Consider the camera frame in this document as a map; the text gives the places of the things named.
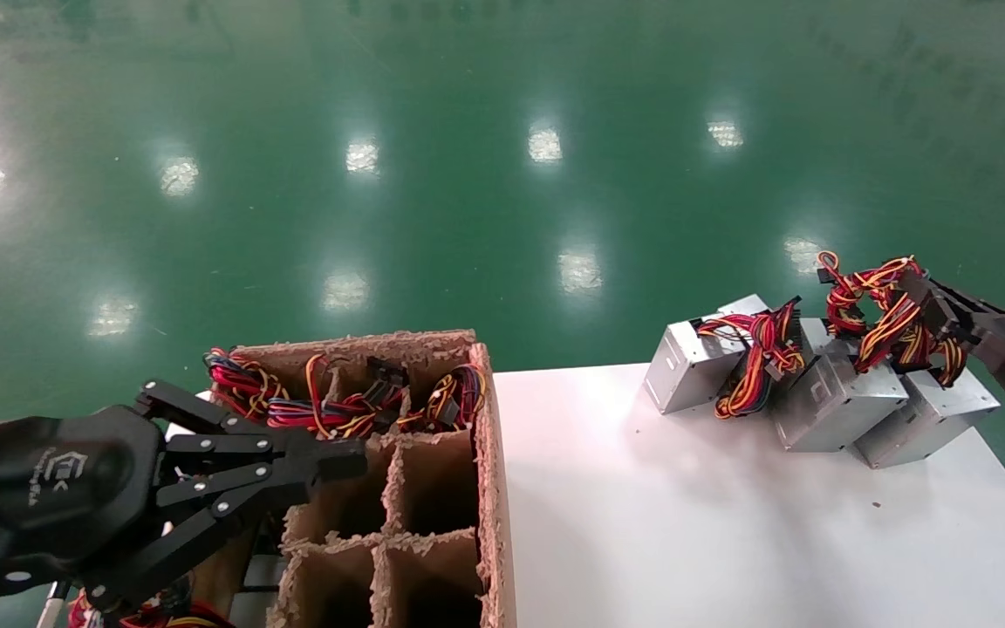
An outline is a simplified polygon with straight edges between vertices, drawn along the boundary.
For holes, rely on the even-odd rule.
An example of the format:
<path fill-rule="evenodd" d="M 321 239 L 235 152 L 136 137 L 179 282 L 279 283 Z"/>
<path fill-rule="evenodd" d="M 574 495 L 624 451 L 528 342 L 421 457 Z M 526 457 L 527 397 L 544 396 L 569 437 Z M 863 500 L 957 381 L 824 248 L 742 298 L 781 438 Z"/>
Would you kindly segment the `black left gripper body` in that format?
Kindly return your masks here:
<path fill-rule="evenodd" d="M 127 406 L 0 422 L 0 597 L 103 561 L 147 512 L 162 441 Z"/>

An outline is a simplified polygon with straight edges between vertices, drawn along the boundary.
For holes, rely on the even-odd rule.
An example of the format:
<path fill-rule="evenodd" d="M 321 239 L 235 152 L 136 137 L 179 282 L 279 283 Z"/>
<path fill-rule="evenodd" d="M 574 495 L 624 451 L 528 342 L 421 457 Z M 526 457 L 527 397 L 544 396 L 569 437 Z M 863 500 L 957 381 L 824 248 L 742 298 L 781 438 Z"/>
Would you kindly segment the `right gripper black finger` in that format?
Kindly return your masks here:
<path fill-rule="evenodd" d="M 904 273 L 899 285 L 938 341 L 952 339 L 989 372 L 1005 366 L 1005 310 L 918 273 Z"/>
<path fill-rule="evenodd" d="M 932 278 L 926 286 L 926 329 L 936 338 L 1005 338 L 1005 310 Z"/>

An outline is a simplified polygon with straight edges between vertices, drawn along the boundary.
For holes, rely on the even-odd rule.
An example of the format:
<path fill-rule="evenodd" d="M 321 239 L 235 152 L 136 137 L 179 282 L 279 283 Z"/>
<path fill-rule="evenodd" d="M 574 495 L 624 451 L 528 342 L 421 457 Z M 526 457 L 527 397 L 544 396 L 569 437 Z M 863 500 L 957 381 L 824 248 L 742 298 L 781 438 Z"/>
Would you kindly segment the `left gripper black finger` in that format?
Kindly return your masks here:
<path fill-rule="evenodd" d="M 366 469 L 366 444 L 320 440 L 303 427 L 267 427 L 163 380 L 145 383 L 136 410 L 183 433 L 165 438 L 165 454 L 214 462 L 286 461 L 298 469 Z"/>
<path fill-rule="evenodd" d="M 354 480 L 364 462 L 272 462 L 251 465 L 254 481 L 223 490 L 206 508 L 126 559 L 107 559 L 84 575 L 89 601 L 108 613 L 133 613 L 150 597 L 199 567 L 260 517 L 308 503 L 332 481 Z"/>

